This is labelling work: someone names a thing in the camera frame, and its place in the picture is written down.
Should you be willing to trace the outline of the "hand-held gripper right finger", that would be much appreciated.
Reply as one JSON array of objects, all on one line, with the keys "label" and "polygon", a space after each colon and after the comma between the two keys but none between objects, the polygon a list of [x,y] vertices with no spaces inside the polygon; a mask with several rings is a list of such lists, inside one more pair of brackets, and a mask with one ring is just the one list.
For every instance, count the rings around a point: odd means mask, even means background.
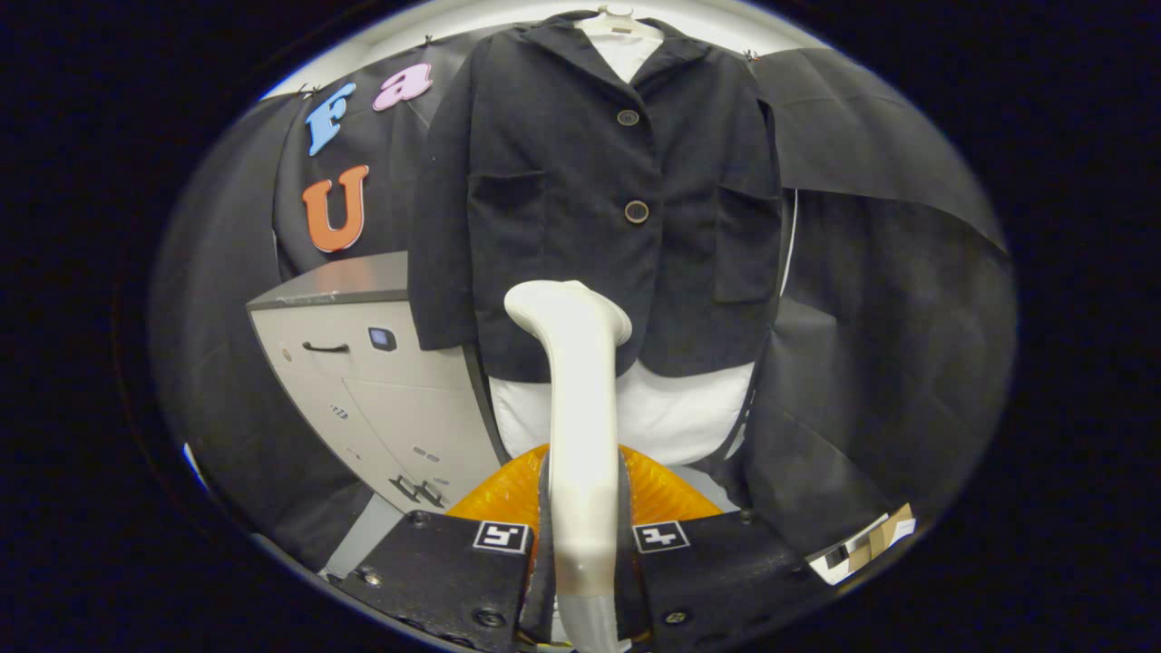
[{"label": "hand-held gripper right finger", "polygon": [[828,600],[779,530],[711,475],[622,450],[620,636],[635,652],[729,652]]}]

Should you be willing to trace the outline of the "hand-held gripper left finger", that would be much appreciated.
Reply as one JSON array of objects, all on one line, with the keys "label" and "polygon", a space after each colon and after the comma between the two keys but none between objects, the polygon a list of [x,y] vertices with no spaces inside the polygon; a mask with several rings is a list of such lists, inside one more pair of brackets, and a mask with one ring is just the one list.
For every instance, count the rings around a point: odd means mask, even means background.
[{"label": "hand-held gripper left finger", "polygon": [[547,644],[551,555],[538,548],[547,453],[518,455],[448,512],[406,514],[337,587],[461,648]]}]

